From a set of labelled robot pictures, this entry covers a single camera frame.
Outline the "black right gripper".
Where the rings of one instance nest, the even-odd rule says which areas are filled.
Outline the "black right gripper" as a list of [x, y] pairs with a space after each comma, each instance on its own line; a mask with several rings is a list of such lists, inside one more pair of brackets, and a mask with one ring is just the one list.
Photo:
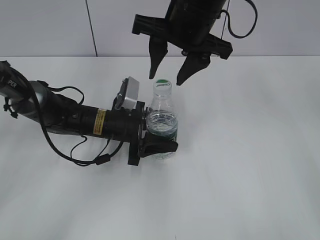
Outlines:
[[132, 33], [149, 36], [150, 80], [168, 53], [168, 43], [182, 49], [186, 57], [177, 74], [177, 86], [207, 68], [211, 54], [228, 59], [232, 44], [210, 34], [224, 4], [224, 0], [172, 0], [164, 18], [135, 16]]

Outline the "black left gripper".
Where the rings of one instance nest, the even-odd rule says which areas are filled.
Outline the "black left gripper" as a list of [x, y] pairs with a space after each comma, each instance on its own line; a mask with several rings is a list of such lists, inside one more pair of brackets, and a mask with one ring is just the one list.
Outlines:
[[151, 107], [145, 109], [145, 103], [138, 101], [132, 110], [122, 107], [119, 110], [108, 110], [105, 114], [103, 137], [129, 143], [128, 165], [138, 165], [140, 158], [174, 153], [178, 149], [177, 130], [169, 135], [156, 135], [146, 131], [140, 146], [144, 116], [147, 117], [152, 112]]

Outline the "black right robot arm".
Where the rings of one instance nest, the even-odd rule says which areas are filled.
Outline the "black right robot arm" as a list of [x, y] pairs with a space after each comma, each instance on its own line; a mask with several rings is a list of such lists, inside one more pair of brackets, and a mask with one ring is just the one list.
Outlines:
[[207, 68], [211, 55], [228, 59], [233, 51], [232, 44], [210, 34], [224, 4], [223, 0], [172, 0], [164, 18], [135, 15], [132, 33], [149, 36], [149, 79], [155, 77], [168, 53], [168, 44], [180, 48], [186, 57], [177, 74], [178, 86]]

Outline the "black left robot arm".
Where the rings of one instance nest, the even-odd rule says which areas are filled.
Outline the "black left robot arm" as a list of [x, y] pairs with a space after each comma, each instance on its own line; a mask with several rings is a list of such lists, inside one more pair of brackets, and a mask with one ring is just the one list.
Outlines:
[[[83, 101], [60, 94], [63, 87], [53, 88], [44, 81], [29, 81], [7, 61], [0, 63], [0, 94], [5, 99], [4, 111], [13, 118], [25, 116], [40, 124], [50, 147], [62, 158], [81, 167], [102, 165], [129, 143], [128, 165], [137, 166], [141, 158], [176, 152], [178, 143], [172, 138], [147, 131], [145, 103], [138, 101], [139, 81], [127, 77], [112, 103], [112, 108], [87, 106]], [[60, 152], [49, 133], [116, 140], [112, 153], [99, 153], [93, 160], [78, 160]]]

